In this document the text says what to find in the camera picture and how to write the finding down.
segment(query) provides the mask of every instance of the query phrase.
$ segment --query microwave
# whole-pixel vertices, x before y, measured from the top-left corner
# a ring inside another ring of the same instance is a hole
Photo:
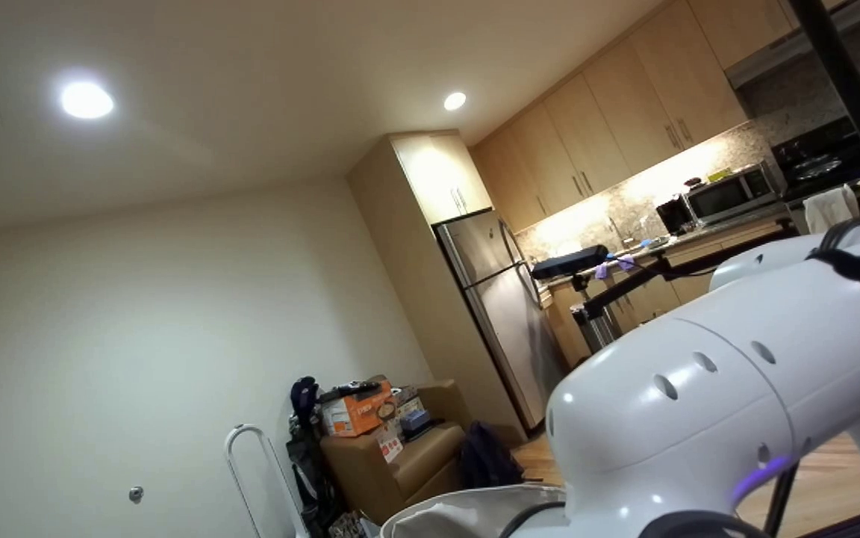
[[[742,212],[751,212],[755,207],[773,204],[779,195],[772,186],[766,164],[745,167],[719,183],[712,183],[705,188],[696,188],[685,195],[693,221],[700,227],[734,219]]]

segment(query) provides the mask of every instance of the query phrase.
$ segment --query cardboard box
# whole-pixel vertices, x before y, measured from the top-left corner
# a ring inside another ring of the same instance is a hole
[[[379,382],[369,395],[345,395],[324,404],[324,425],[328,436],[364,436],[384,425],[379,410],[393,404],[393,382]]]

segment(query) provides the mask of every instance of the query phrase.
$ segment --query kitchen appliance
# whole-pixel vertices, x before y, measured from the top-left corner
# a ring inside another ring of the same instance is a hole
[[[700,227],[734,219],[755,207],[776,200],[776,188],[772,186],[766,164],[742,167],[731,176],[693,188],[681,200],[696,219]]]
[[[773,146],[773,155],[785,176],[785,200],[860,179],[860,137],[849,118]]]
[[[693,231],[693,212],[688,209],[688,204],[681,198],[672,198],[667,204],[658,207],[661,221],[667,225],[667,231],[672,237],[685,237]]]
[[[436,225],[434,233],[521,422],[536,431],[566,363],[515,233],[490,209]]]

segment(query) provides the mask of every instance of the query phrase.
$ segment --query beige wall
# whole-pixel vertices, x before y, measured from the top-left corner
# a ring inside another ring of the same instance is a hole
[[[251,534],[224,436],[301,375],[430,378],[345,183],[0,233],[0,538]]]

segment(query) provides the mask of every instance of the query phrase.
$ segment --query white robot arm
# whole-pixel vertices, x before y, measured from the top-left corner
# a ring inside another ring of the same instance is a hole
[[[839,431],[860,446],[860,282],[808,261],[818,242],[730,261],[714,292],[575,372],[548,419],[567,502],[518,534],[654,534],[731,514]],[[860,227],[839,249],[860,258]]]

